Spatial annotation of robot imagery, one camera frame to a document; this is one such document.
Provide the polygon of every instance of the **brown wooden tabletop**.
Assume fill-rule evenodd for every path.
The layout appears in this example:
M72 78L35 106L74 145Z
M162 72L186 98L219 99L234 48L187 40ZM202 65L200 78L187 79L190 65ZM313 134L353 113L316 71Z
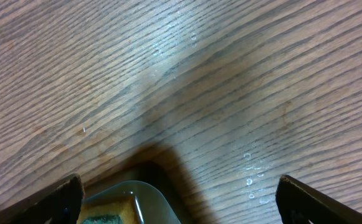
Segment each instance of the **brown wooden tabletop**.
M198 223L281 174L362 213L362 1L0 0L0 209L141 161Z

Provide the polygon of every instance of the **wood grain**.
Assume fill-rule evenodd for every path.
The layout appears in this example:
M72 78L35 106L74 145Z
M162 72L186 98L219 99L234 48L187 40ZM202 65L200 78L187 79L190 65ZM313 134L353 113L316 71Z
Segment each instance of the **wood grain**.
M281 174L362 213L362 1L0 0L0 209L145 160L198 223Z

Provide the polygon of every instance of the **wooden surface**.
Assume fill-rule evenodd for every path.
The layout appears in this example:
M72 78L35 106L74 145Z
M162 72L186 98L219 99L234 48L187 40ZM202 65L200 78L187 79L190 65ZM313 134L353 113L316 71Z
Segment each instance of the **wooden surface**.
M0 0L0 209L144 160L199 223L362 213L362 1Z

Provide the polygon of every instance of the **wooden table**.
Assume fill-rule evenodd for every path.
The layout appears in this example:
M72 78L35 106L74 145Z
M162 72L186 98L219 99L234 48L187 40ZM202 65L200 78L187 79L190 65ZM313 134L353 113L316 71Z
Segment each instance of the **wooden table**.
M141 161L199 223L281 174L362 213L362 1L0 0L0 209Z

